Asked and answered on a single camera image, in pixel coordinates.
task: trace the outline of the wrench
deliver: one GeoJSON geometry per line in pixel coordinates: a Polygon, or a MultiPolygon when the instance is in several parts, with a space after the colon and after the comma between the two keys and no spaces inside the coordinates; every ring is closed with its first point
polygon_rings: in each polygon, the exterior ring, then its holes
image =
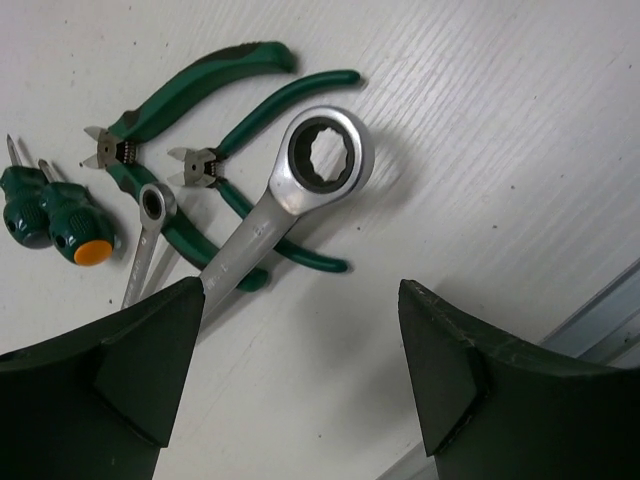
{"type": "Polygon", "coordinates": [[[176,214],[178,205],[171,189],[162,183],[148,183],[140,190],[140,223],[142,230],[133,259],[122,309],[138,303],[153,252],[164,225],[176,214]]]}
{"type": "Polygon", "coordinates": [[[367,127],[337,107],[315,107],[287,128],[269,184],[254,209],[200,274],[203,318],[236,287],[303,215],[360,190],[373,171],[375,151],[367,127]],[[326,129],[338,133],[347,149],[345,169],[325,181],[311,163],[311,145],[326,129]]]}

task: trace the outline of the green pliers handle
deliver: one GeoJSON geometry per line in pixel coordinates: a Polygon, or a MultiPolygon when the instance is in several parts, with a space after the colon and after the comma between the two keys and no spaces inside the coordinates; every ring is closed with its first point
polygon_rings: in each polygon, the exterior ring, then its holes
{"type": "Polygon", "coordinates": [[[223,158],[233,155],[292,105],[328,90],[358,86],[361,78],[355,70],[331,70],[308,75],[285,85],[231,130],[215,149],[216,152],[223,158]]]}
{"type": "MultiPolygon", "coordinates": [[[[215,188],[220,192],[224,201],[241,218],[245,218],[249,215],[249,212],[253,210],[254,206],[251,202],[231,185],[228,180],[224,178],[218,179],[215,183],[215,188]]],[[[317,254],[296,245],[286,238],[280,240],[274,247],[274,250],[289,260],[305,267],[313,268],[314,270],[330,273],[344,273],[349,270],[349,263],[346,260],[317,254]]]]}
{"type": "MultiPolygon", "coordinates": [[[[136,201],[140,189],[147,183],[156,182],[156,177],[142,165],[117,164],[107,167],[107,172],[120,187],[136,201]]],[[[202,270],[218,253],[218,247],[212,244],[198,231],[187,216],[178,208],[176,215],[162,229],[169,244],[194,267],[202,270]]],[[[262,288],[269,274],[260,268],[254,268],[238,285],[240,290],[254,292],[262,288]]]]}
{"type": "Polygon", "coordinates": [[[213,91],[241,78],[292,72],[293,53],[280,42],[247,43],[213,52],[186,67],[135,110],[109,127],[121,140],[145,143],[213,91]]]}

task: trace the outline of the screwdriver shaft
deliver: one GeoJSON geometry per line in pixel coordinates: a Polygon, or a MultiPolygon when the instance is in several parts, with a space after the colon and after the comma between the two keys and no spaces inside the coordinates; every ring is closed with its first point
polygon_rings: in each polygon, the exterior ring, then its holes
{"type": "Polygon", "coordinates": [[[138,247],[136,248],[136,254],[133,259],[133,266],[131,267],[131,274],[129,275],[127,288],[124,292],[122,307],[120,307],[121,310],[124,310],[125,308],[140,301],[144,281],[149,273],[149,268],[151,268],[153,252],[156,249],[159,237],[160,226],[153,230],[147,230],[142,227],[140,239],[138,240],[138,247]]]}
{"type": "Polygon", "coordinates": [[[44,176],[47,177],[47,181],[49,183],[60,181],[60,179],[56,175],[56,172],[53,170],[51,165],[49,165],[49,162],[47,162],[46,160],[42,158],[38,160],[38,168],[42,170],[42,173],[44,173],[44,176]]]}
{"type": "Polygon", "coordinates": [[[13,139],[9,134],[7,134],[7,148],[9,149],[9,158],[11,159],[11,165],[15,167],[21,167],[22,160],[20,159],[20,154],[18,153],[16,144],[13,143],[13,139]]]}

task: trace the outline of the ratcheting wrench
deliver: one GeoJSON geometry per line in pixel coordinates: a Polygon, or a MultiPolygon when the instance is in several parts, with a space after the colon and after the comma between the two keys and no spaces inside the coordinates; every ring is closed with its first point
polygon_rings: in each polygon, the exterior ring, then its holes
{"type": "Polygon", "coordinates": [[[171,189],[162,183],[148,183],[140,190],[140,223],[142,230],[133,259],[122,308],[140,300],[153,252],[162,228],[176,214],[178,205],[171,189]]]}
{"type": "Polygon", "coordinates": [[[374,157],[369,131],[352,113],[315,107],[298,115],[285,133],[267,190],[200,275],[203,318],[301,216],[360,190],[371,176],[374,157]],[[326,129],[338,133],[347,150],[346,166],[336,180],[324,180],[311,162],[311,145],[326,129]]]}

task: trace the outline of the dark green plastic part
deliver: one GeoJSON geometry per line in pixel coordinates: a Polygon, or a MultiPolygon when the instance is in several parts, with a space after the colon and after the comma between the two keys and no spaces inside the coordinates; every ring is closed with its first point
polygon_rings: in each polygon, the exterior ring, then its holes
{"type": "MultiPolygon", "coordinates": [[[[253,205],[226,179],[219,179],[215,183],[216,189],[224,201],[241,218],[249,215],[253,205]]],[[[274,250],[289,260],[314,270],[329,273],[344,273],[349,270],[349,263],[340,258],[331,258],[319,255],[315,252],[302,248],[286,238],[280,240],[274,250]]]]}
{"type": "Polygon", "coordinates": [[[246,77],[292,72],[293,53],[280,42],[247,43],[213,52],[186,67],[136,110],[109,127],[121,140],[145,143],[215,90],[246,77]]]}
{"type": "Polygon", "coordinates": [[[49,216],[49,237],[72,263],[78,248],[93,240],[112,247],[115,229],[109,217],[91,204],[89,192],[77,183],[53,182],[42,189],[40,207],[49,216]]]}
{"type": "Polygon", "coordinates": [[[400,329],[440,480],[638,477],[640,369],[565,357],[400,285],[400,329]]]}
{"type": "Polygon", "coordinates": [[[216,151],[223,157],[231,156],[295,103],[327,90],[358,86],[360,81],[360,74],[355,70],[333,70],[291,82],[270,95],[247,115],[220,142],[216,151]]]}
{"type": "MultiPolygon", "coordinates": [[[[156,177],[142,165],[117,164],[107,167],[107,172],[116,181],[120,190],[131,195],[136,202],[140,189],[147,183],[156,182],[156,177]]],[[[216,256],[219,249],[212,244],[191,223],[178,208],[176,215],[162,230],[167,242],[194,267],[202,270],[216,256]]],[[[254,268],[238,285],[245,292],[255,292],[262,288],[269,274],[260,268],[254,268]]]]}
{"type": "Polygon", "coordinates": [[[150,480],[169,443],[203,306],[202,282],[189,277],[0,356],[0,477],[150,480]]]}
{"type": "Polygon", "coordinates": [[[28,248],[42,248],[51,244],[47,229],[49,218],[40,208],[40,194],[47,178],[37,168],[14,165],[7,167],[0,177],[6,205],[4,224],[13,239],[28,248]]]}

